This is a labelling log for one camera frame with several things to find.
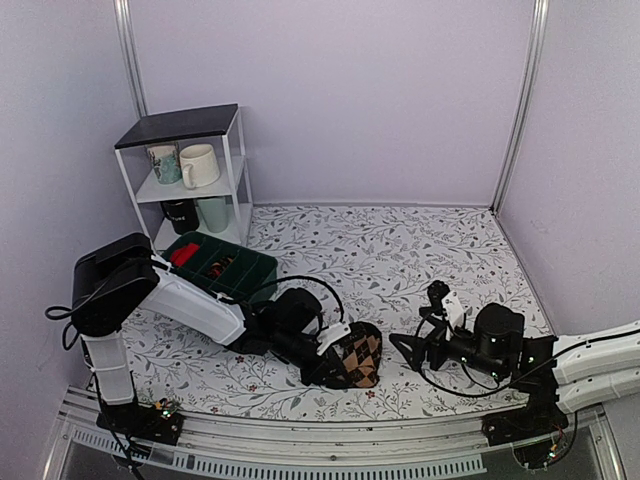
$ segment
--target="cream mug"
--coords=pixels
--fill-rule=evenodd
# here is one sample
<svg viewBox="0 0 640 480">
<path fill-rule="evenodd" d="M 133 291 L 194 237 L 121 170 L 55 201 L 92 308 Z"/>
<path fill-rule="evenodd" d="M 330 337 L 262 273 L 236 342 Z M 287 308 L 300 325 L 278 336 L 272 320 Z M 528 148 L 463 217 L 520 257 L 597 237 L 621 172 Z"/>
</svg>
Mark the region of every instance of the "cream mug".
<svg viewBox="0 0 640 480">
<path fill-rule="evenodd" d="M 220 178 L 220 168 L 213 146 L 208 143 L 191 145 L 180 151 L 180 167 L 184 186 L 192 190 L 210 185 Z"/>
</svg>

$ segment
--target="white shelf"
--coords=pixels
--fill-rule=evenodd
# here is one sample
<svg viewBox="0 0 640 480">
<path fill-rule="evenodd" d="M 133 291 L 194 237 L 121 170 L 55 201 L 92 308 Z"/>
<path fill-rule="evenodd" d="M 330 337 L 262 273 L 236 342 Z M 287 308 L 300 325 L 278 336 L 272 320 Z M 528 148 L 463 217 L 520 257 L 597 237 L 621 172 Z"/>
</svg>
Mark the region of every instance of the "white shelf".
<svg viewBox="0 0 640 480">
<path fill-rule="evenodd" d="M 224 157 L 218 159 L 220 178 L 211 185 L 195 188 L 193 190 L 189 190 L 185 187 L 182 180 L 172 183 L 171 185 L 162 185 L 158 183 L 156 174 L 151 170 L 136 193 L 136 201 L 138 203 L 151 203 L 162 202 L 165 200 L 179 200 L 181 198 L 221 197 L 223 195 L 231 195 L 238 189 L 245 161 L 246 158 L 242 155 L 231 157 L 231 167 L 233 168 L 234 176 L 233 187 L 229 185 L 227 163 L 224 161 Z"/>
<path fill-rule="evenodd" d="M 251 223 L 251 209 L 253 206 L 250 203 L 241 203 L 240 204 L 240 234 L 238 235 L 238 222 L 233 211 L 233 205 L 227 205 L 227 210 L 229 214 L 229 226 L 226 230 L 220 233 L 211 233 L 207 230 L 207 226 L 205 225 L 202 218 L 200 218 L 200 228 L 198 228 L 198 232 L 204 233 L 205 235 L 209 235 L 211 237 L 216 237 L 221 240 L 226 240 L 227 242 L 237 243 L 238 245 L 245 245 L 247 236 L 249 235 L 249 225 Z M 158 231 L 158 235 L 156 235 L 156 239 L 154 240 L 154 245 L 158 251 L 166 250 L 173 242 L 175 242 L 180 235 L 173 231 L 173 226 L 171 222 L 167 219 L 163 220 L 162 225 L 160 226 L 160 230 Z"/>
</svg>

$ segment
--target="lavender wall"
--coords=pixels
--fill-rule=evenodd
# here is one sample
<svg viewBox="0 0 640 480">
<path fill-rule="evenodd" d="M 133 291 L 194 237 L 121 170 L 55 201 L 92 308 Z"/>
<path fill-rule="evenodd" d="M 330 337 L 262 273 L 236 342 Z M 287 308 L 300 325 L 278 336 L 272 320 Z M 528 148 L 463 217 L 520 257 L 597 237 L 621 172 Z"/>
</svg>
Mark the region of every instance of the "lavender wall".
<svg viewBox="0 0 640 480">
<path fill-rule="evenodd" d="M 76 259 L 138 228 L 112 145 L 135 120 L 112 2 L 2 3 L 0 478 L 33 480 L 79 349 L 60 345 Z"/>
<path fill-rule="evenodd" d="M 551 2 L 502 220 L 560 333 L 640 318 L 638 58 L 637 1 Z M 606 409 L 636 478 L 640 398 Z"/>
<path fill-rule="evenodd" d="M 139 0 L 150 111 L 246 106 L 261 202 L 490 203 L 533 2 Z"/>
</svg>

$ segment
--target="green plastic box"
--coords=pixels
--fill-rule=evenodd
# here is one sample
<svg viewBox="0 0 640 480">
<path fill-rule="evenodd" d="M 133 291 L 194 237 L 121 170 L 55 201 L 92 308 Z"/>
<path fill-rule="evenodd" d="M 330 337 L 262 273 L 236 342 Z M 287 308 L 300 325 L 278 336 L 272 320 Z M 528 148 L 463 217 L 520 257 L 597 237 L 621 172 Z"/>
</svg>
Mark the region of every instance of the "green plastic box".
<svg viewBox="0 0 640 480">
<path fill-rule="evenodd" d="M 176 270 L 181 277 L 203 290 L 222 292 L 232 298 L 241 298 L 263 283 L 277 278 L 278 261 L 275 258 L 200 232 L 182 235 L 165 250 L 162 254 L 163 258 L 169 260 L 173 252 L 190 243 L 195 243 L 200 248 Z M 206 273 L 211 265 L 225 257 L 233 257 L 231 264 L 215 280 L 208 278 Z M 253 303 L 268 300 L 275 291 L 276 286 L 272 285 L 256 292 L 250 301 Z"/>
</svg>

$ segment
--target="floral patterned floor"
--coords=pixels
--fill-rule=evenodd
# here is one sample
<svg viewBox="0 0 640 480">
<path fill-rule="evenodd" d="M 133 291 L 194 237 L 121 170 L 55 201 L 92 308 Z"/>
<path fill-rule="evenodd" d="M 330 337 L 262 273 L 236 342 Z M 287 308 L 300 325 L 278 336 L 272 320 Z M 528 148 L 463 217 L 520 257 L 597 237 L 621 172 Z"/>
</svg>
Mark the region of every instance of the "floral patterned floor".
<svg viewBox="0 0 640 480">
<path fill-rule="evenodd" d="M 249 247 L 278 259 L 279 276 L 330 282 L 350 321 L 375 323 L 384 336 L 381 381 L 370 390 L 305 387 L 298 371 L 272 356 L 241 356 L 173 320 L 144 311 L 125 323 L 131 369 L 142 400 L 176 398 L 185 410 L 241 417 L 354 421 L 426 418 L 521 404 L 512 390 L 465 399 L 427 385 L 388 341 L 413 332 L 426 287 L 441 279 L 458 291 L 469 318 L 492 301 L 526 316 L 526 335 L 550 332 L 504 237 L 486 209 L 426 207 L 260 207 Z M 322 287 L 305 285 L 337 321 Z M 491 379 L 477 372 L 481 383 Z M 427 375 L 465 392 L 483 391 L 449 362 Z"/>
</svg>

